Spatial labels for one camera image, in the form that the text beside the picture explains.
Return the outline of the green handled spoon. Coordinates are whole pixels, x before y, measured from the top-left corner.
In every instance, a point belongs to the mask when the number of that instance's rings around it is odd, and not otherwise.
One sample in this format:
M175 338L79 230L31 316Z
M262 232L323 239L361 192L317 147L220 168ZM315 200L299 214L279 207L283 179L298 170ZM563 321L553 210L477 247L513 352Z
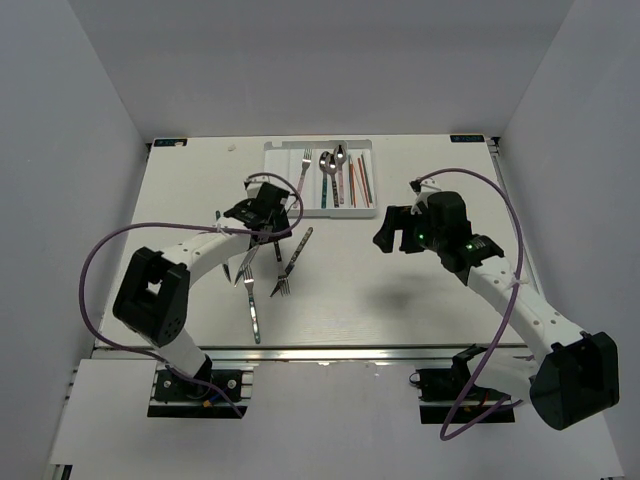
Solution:
M319 169L321 171L321 208L327 207L327 190L328 190L328 175L326 171L327 163L330 157L329 151L324 151L319 156Z

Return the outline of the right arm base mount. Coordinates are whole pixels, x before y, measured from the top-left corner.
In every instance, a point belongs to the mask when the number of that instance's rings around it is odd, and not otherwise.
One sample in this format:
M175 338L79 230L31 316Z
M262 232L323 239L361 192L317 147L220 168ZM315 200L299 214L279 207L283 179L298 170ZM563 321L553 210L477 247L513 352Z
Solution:
M467 360L481 358L486 347L471 345L455 355L447 367L424 367L409 376L409 384L419 391L420 423L441 425L458 394L473 372ZM488 411L504 393L474 384L452 419L454 426L463 426Z

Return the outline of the pink handled spoon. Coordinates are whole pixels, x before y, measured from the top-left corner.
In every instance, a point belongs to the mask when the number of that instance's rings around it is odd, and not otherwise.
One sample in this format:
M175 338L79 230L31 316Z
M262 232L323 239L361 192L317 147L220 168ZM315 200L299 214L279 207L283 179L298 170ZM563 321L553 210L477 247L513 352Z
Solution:
M344 143L339 143L334 149L334 160L337 168L337 188L338 188L338 198L339 204L344 204L344 164L346 163L346 146Z

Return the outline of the pink handled fork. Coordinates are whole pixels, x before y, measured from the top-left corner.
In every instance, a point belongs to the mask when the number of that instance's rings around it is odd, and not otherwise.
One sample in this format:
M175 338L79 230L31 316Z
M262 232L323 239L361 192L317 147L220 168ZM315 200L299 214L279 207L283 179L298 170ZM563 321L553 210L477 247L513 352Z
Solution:
M310 168L312 155L313 155L313 150L311 148L306 148L303 151L302 160L301 160L301 170L300 170L297 187L296 187L299 197L302 197L302 194L303 194L306 173Z

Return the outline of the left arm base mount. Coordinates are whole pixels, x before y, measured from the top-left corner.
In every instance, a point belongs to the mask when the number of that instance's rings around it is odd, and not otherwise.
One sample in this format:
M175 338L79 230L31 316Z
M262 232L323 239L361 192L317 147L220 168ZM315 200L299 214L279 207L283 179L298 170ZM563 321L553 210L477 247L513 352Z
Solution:
M166 367L157 367L147 417L240 420L251 399L253 374L251 364L216 363L209 382L217 389L212 389L185 381Z

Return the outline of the dark handled fork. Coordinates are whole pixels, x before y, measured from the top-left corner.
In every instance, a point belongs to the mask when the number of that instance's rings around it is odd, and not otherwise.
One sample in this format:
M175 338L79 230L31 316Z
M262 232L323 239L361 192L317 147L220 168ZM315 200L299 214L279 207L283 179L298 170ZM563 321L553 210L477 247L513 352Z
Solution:
M289 283L278 241L274 242L274 251L277 262L278 279L277 284L272 292L272 296L274 296L276 293L279 293L281 296L288 296L290 294Z

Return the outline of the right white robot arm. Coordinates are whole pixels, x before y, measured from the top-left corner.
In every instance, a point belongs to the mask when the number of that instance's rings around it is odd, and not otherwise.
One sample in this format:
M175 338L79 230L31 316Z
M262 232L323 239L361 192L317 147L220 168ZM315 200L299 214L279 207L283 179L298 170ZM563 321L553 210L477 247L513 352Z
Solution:
M503 250L473 233L462 197L420 194L411 206L390 206L374 244L384 253L432 251L442 266L483 298L527 345L532 359L473 345L452 359L450 383L459 398L494 390L529 403L555 430L564 430L618 404L615 341L590 334L519 283Z

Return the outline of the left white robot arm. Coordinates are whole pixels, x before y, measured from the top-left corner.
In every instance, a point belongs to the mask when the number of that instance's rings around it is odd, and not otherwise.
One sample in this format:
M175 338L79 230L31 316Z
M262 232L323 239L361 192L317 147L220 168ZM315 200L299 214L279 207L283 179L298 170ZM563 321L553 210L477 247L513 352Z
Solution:
M177 387L199 399L211 387L210 358L186 331L190 289L211 270L243 255L234 279L243 278L258 248L291 236L290 193L269 182L250 182L247 198L223 213L214 232L163 250L134 252L113 306L113 315L144 338L178 372Z

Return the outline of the dark handled spoon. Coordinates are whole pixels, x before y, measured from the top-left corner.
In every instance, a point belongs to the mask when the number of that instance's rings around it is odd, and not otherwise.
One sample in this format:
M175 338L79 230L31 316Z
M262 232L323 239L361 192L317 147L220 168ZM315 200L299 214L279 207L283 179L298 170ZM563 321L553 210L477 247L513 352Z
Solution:
M331 153L329 153L326 158L325 171L327 172L327 175L330 177L331 181L333 205L335 208L338 208L340 206L340 200L336 181L337 164L335 162L334 155Z

